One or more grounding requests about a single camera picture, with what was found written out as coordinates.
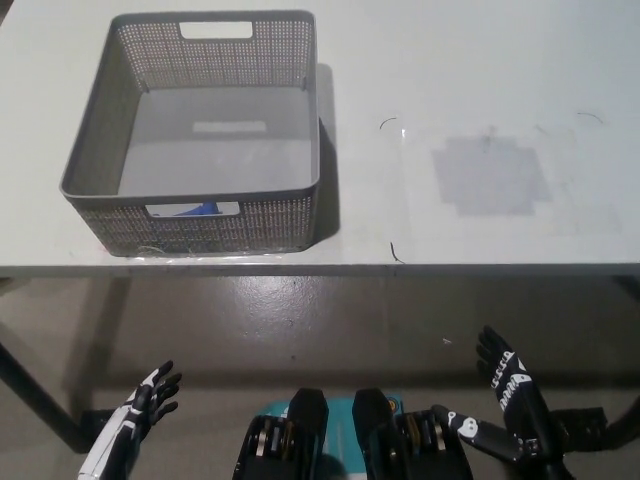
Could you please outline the robot right hand white black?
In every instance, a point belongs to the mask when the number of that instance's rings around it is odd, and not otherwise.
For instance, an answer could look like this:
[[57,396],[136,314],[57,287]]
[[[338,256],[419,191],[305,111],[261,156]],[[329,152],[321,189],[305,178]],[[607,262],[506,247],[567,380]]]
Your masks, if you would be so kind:
[[478,334],[477,368],[502,412],[503,426],[444,405],[434,416],[461,442],[512,467],[523,479],[572,479],[551,411],[516,350],[492,327]]

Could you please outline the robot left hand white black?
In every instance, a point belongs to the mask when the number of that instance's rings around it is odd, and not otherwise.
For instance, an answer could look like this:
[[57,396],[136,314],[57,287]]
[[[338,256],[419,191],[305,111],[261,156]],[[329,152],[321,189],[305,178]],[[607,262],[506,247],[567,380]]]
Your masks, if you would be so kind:
[[96,438],[78,479],[128,479],[151,429],[178,408],[173,397],[180,389],[182,374],[172,373],[168,360],[146,376],[118,406]]

